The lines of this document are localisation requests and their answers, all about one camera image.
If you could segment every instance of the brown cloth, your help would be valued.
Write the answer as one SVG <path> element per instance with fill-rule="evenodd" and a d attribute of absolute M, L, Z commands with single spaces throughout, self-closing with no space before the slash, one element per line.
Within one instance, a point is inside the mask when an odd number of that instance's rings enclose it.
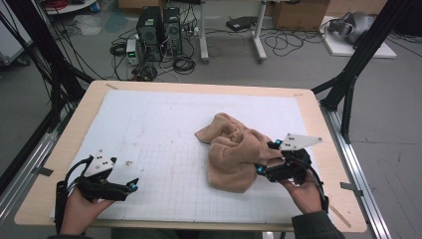
<path fill-rule="evenodd" d="M 281 152 L 268 148 L 271 140 L 267 136 L 224 113 L 217 114 L 195 135 L 211 143 L 208 180 L 217 189 L 245 192 L 257 177 L 254 162 L 266 165 L 270 159 L 281 161 Z"/>

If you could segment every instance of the white mounting plate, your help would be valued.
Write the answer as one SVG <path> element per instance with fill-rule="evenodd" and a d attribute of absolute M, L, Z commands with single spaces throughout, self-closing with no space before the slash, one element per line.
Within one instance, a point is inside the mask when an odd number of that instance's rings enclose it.
<path fill-rule="evenodd" d="M 91 162 L 90 166 L 87 168 L 87 171 L 84 173 L 84 176 L 89 177 L 92 175 L 96 175 L 113 167 L 114 163 L 100 149 L 99 152 L 97 152 L 97 155 L 94 157 L 93 161 Z"/>
<path fill-rule="evenodd" d="M 283 140 L 283 143 L 280 144 L 279 149 L 280 150 L 299 150 L 307 146 L 312 146 L 319 142 L 322 142 L 321 137 L 288 133 L 285 140 Z"/>

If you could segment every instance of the person's left hand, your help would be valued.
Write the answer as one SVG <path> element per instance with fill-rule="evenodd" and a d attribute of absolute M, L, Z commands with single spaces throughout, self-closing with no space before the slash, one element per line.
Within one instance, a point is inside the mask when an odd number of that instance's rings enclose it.
<path fill-rule="evenodd" d="M 100 213 L 113 203 L 114 201 L 111 200 L 104 200 L 101 202 L 95 200 L 94 202 L 89 202 L 75 187 L 66 204 L 65 216 L 60 234 L 81 235 L 96 221 Z"/>

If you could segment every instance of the table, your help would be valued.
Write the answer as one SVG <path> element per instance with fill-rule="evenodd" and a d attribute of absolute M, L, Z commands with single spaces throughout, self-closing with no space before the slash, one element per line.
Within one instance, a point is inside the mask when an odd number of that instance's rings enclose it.
<path fill-rule="evenodd" d="M 200 29 L 200 34 L 199 34 L 199 43 L 200 43 L 200 48 L 201 48 L 201 60 L 205 64 L 208 64 L 209 57 L 208 57 L 208 49 L 207 49 L 207 39 L 205 37 L 205 5 L 206 5 L 205 3 L 206 3 L 206 0 L 201 0 L 201 29 Z M 266 8 L 267 8 L 267 0 L 261 1 L 260 10 L 258 12 L 257 28 L 256 28 L 256 31 L 252 31 L 252 39 L 258 51 L 259 63 L 267 60 L 267 55 L 264 51 L 263 44 L 260 39 L 261 27 L 263 25 Z"/>
<path fill-rule="evenodd" d="M 231 94 L 294 98 L 297 100 L 309 135 L 321 136 L 323 143 L 313 147 L 319 174 L 324 182 L 325 194 L 330 198 L 331 217 L 343 232 L 363 232 L 366 223 L 354 193 L 340 188 L 341 182 L 349 183 L 334 142 L 325 124 L 315 95 L 310 90 L 276 89 L 235 86 L 136 83 L 96 81 L 91 83 L 75 111 L 45 167 L 54 170 L 51 176 L 39 175 L 19 208 L 15 222 L 20 225 L 54 225 L 50 212 L 55 204 L 55 187 L 62 180 L 74 160 L 92 121 L 96 117 L 108 91 L 131 90 L 161 93 Z M 171 221 L 98 220 L 95 226 L 147 227 L 208 230 L 292 231 L 286 224 L 195 223 Z"/>

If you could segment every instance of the floor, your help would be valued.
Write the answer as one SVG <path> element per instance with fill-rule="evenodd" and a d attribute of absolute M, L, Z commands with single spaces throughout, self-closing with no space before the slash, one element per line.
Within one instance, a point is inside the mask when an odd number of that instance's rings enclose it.
<path fill-rule="evenodd" d="M 83 10 L 79 14 L 91 13 Z M 71 40 L 76 51 L 95 70 L 93 73 L 84 67 L 87 74 L 112 80 L 115 74 L 110 43 L 134 28 L 136 21 L 131 14 L 118 11 L 112 2 L 96 16 L 101 18 L 103 27 L 98 36 L 74 35 Z M 64 21 L 69 22 L 73 17 L 68 14 Z M 227 20 L 207 20 L 207 28 L 225 29 Z M 271 28 L 271 20 L 266 19 L 264 24 Z M 271 32 L 263 31 L 263 41 Z M 422 235 L 422 191 L 418 189 L 422 184 L 422 130 L 417 126 L 422 121 L 418 107 L 422 102 L 422 45 L 395 41 L 419 55 L 386 41 L 397 58 L 373 59 L 360 75 L 355 86 L 350 139 L 392 238 L 418 238 Z M 249 34 L 219 33 L 208 35 L 210 63 L 206 65 L 199 60 L 197 39 L 192 43 L 194 72 L 189 75 L 164 73 L 155 82 L 311 89 L 338 75 L 349 59 L 331 56 L 323 43 L 304 43 L 284 57 L 275 53 L 281 55 L 286 51 L 273 52 L 265 45 L 268 60 L 259 64 Z M 65 49 L 72 55 L 69 46 Z M 187 44 L 184 49 L 192 51 Z M 155 67 L 158 73 L 163 72 L 157 64 Z M 119 77 L 130 78 L 130 71 L 131 66 L 124 59 L 117 68 Z M 34 64 L 2 69 L 0 105 L 0 173 L 3 173 L 50 108 L 45 86 Z M 27 227 L 13 222 L 24 195 L 18 198 L 9 215 L 2 218 L 0 238 L 27 235 L 43 238 L 54 233 L 52 227 Z M 96 238 L 110 235 L 109 229 L 103 228 L 90 229 L 88 234 Z M 373 238 L 369 230 L 346 237 Z M 288 238 L 293 238 L 293 234 L 289 233 Z"/>

